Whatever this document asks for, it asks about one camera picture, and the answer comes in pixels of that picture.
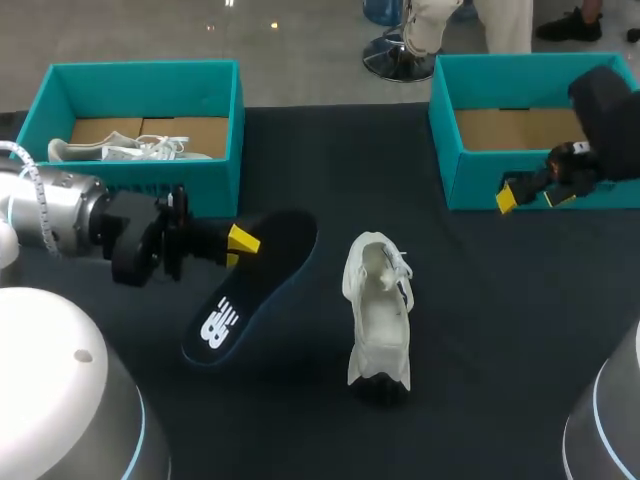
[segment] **new balance logo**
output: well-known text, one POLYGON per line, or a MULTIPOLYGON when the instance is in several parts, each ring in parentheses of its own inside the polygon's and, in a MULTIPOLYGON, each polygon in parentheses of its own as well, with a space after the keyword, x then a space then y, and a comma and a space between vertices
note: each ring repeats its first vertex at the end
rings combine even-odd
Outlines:
POLYGON ((213 311, 202 325, 200 337, 209 342, 210 348, 216 350, 229 335, 228 327, 235 325, 237 321, 238 314, 227 301, 227 297, 222 297, 218 303, 218 310, 213 311))

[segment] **cardboard box bottom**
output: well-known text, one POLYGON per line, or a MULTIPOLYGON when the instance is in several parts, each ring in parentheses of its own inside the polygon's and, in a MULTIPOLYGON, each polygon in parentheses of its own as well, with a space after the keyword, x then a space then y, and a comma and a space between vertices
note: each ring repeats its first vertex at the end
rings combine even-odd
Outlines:
POLYGON ((586 140, 569 108, 456 110, 455 115, 469 151, 550 150, 586 140))
POLYGON ((226 156, 228 129, 229 119, 224 117, 80 118, 73 127, 70 143, 98 143, 114 131, 129 138, 189 137, 186 151, 219 159, 226 156))

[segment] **black insole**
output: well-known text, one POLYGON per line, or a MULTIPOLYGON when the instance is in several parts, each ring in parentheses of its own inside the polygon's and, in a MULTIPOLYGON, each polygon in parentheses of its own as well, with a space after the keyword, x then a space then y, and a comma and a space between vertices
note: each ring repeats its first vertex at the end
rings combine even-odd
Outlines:
POLYGON ((187 329, 182 351, 195 364, 213 366, 232 352, 260 307, 304 266, 318 234, 315 218, 302 211, 268 215, 248 231, 260 250, 241 254, 187 329))

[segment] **shoe insole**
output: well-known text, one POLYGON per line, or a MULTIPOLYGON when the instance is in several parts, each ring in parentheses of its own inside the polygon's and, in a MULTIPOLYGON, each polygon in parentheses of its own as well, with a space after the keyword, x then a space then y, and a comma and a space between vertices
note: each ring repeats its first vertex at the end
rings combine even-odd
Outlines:
POLYGON ((260 250, 240 255, 187 329, 182 351, 195 364, 214 366, 232 353, 260 308, 305 265, 318 234, 315 218, 301 211, 268 215, 247 230, 260 250))
POLYGON ((380 279, 391 268, 380 248, 371 245, 363 252, 367 280, 362 295, 362 328, 364 341, 377 345, 402 345, 406 339, 406 310, 399 290, 394 286, 385 291, 380 279))

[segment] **person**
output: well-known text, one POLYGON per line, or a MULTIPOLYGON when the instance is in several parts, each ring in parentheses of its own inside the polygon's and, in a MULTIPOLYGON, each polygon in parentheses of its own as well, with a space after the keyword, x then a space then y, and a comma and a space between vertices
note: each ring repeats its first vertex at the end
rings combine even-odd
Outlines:
MULTIPOLYGON (((485 26, 489 53, 531 53, 533 0, 474 0, 473 4, 485 26)), ((437 53, 447 20, 460 6, 463 0, 412 0, 403 31, 408 51, 416 57, 437 53)))
POLYGON ((595 42, 602 37, 600 19, 603 0, 583 0, 582 8, 576 7, 572 13, 559 20, 545 23, 536 29, 536 37, 550 42, 578 40, 595 42))

